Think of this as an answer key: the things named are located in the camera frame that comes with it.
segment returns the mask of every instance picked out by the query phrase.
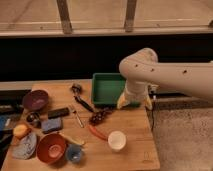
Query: white paper cup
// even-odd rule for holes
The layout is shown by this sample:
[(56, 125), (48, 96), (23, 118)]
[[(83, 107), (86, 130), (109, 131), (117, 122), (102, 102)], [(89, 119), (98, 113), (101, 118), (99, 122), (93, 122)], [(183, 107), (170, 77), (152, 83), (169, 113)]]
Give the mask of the white paper cup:
[(121, 131), (113, 131), (109, 134), (108, 144), (114, 152), (119, 152), (126, 145), (126, 135)]

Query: red bowl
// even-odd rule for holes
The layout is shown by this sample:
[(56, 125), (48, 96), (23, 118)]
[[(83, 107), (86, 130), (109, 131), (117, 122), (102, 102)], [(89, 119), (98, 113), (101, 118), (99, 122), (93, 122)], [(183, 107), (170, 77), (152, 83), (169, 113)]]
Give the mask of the red bowl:
[(24, 96), (22, 105), (29, 111), (37, 111), (47, 105), (48, 98), (48, 93), (46, 91), (34, 90)]
[(59, 134), (46, 135), (38, 144), (36, 154), (40, 161), (53, 164), (58, 161), (66, 150), (66, 140)]

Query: blue mug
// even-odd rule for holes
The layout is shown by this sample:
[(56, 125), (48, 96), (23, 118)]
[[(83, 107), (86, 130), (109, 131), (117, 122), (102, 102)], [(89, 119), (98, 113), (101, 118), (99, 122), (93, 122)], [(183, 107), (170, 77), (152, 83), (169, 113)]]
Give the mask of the blue mug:
[(83, 152), (81, 146), (75, 144), (69, 144), (66, 150), (66, 159), (72, 163), (78, 163), (81, 161)]

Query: green plastic bin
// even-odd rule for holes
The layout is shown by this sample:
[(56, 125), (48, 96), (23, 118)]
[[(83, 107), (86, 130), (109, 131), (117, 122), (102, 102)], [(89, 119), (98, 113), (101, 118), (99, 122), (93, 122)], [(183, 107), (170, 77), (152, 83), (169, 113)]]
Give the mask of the green plastic bin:
[[(95, 107), (115, 107), (126, 80), (120, 73), (95, 73), (92, 79), (92, 103)], [(130, 106), (138, 107), (139, 103)]]

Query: purple bowl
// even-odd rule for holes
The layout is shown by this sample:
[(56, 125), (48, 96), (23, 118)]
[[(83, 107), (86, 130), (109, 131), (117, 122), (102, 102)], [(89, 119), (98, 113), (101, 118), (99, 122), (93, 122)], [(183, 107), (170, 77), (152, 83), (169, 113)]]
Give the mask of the purple bowl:
[(48, 93), (44, 90), (34, 90), (27, 93), (22, 101), (22, 105), (29, 111), (38, 111), (48, 103)]

